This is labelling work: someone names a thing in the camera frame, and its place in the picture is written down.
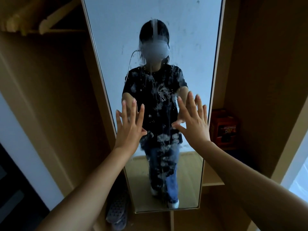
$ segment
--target wooden wardrobe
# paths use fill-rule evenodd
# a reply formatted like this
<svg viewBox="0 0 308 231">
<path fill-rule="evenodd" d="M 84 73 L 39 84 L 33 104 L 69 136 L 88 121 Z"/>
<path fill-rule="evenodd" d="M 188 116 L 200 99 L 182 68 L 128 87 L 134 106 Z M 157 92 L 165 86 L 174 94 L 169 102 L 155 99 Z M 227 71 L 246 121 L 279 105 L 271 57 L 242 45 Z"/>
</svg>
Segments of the wooden wardrobe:
<svg viewBox="0 0 308 231">
<path fill-rule="evenodd" d="M 0 20 L 28 1 L 1 0 Z M 56 11 L 56 1 L 46 2 L 37 15 L 43 19 Z M 307 0 L 224 0 L 223 5 L 212 108 L 224 107 L 240 119 L 238 145 L 261 173 L 279 183 L 300 144 L 284 151 L 308 95 L 307 6 Z M 82 6 L 43 35 L 39 22 L 32 28 L 0 32 L 0 92 L 66 196 L 110 153 L 113 120 Z M 93 229 L 111 230 L 105 207 Z M 205 163 L 200 209 L 131 210 L 125 230 L 255 227 Z"/>
</svg>

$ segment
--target mirror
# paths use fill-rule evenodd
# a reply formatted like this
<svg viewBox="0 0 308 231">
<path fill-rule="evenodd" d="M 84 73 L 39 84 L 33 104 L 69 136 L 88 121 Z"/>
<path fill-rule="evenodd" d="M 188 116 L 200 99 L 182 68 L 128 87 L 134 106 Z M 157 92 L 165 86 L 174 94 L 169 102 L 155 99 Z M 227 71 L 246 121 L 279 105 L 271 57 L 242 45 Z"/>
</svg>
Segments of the mirror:
<svg viewBox="0 0 308 231">
<path fill-rule="evenodd" d="M 148 134 L 125 166 L 135 212 L 198 208 L 203 159 L 171 123 L 188 89 L 210 107 L 222 0 L 83 5 L 114 123 L 122 95 L 145 104 Z"/>
</svg>

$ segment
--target jeans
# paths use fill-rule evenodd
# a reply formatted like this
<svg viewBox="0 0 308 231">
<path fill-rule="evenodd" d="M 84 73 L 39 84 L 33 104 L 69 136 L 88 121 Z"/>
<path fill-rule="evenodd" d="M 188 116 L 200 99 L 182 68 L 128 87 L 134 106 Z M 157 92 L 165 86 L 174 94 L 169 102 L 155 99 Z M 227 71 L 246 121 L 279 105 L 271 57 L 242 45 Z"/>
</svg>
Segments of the jeans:
<svg viewBox="0 0 308 231">
<path fill-rule="evenodd" d="M 161 148 L 145 148 L 145 155 L 149 162 L 149 178 L 151 187 L 167 194 L 168 202 L 178 201 L 178 185 L 176 181 L 177 163 L 179 160 L 180 145 L 176 144 L 168 151 Z"/>
</svg>

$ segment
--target shirt sleeve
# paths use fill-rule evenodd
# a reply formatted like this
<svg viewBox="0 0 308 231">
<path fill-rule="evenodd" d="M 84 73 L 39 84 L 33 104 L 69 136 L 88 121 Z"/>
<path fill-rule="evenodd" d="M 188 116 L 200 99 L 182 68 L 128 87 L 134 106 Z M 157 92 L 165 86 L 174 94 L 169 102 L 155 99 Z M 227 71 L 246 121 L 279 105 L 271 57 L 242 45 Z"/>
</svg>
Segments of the shirt sleeve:
<svg viewBox="0 0 308 231">
<path fill-rule="evenodd" d="M 176 67 L 173 74 L 173 86 L 172 89 L 174 92 L 176 92 L 180 87 L 187 86 L 187 83 L 185 82 L 183 72 L 179 67 Z"/>
<path fill-rule="evenodd" d="M 125 77 L 126 83 L 124 85 L 123 93 L 129 93 L 132 97 L 136 98 L 136 84 L 132 76 L 132 71 L 130 70 L 127 76 Z"/>
</svg>

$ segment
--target black hair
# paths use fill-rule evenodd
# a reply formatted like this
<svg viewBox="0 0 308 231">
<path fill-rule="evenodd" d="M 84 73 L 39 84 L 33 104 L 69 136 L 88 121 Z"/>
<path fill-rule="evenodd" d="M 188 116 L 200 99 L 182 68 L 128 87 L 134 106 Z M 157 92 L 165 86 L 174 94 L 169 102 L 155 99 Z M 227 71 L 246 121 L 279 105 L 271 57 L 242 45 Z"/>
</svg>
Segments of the black hair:
<svg viewBox="0 0 308 231">
<path fill-rule="evenodd" d="M 164 24 L 162 21 L 160 20 L 157 20 L 157 34 L 159 36 L 164 36 L 167 38 L 168 40 L 168 45 L 169 45 L 169 31 L 168 31 L 168 28 L 166 26 L 166 24 Z M 151 40 L 153 39 L 153 25 L 152 25 L 152 20 L 150 20 L 149 22 L 146 22 L 142 28 L 141 28 L 141 31 L 140 31 L 140 34 L 139 34 L 139 39 L 142 43 L 148 41 L 148 40 Z M 161 62 L 162 65 L 164 64 L 168 64 L 169 62 L 169 56 L 167 56 L 166 58 L 164 58 Z"/>
</svg>

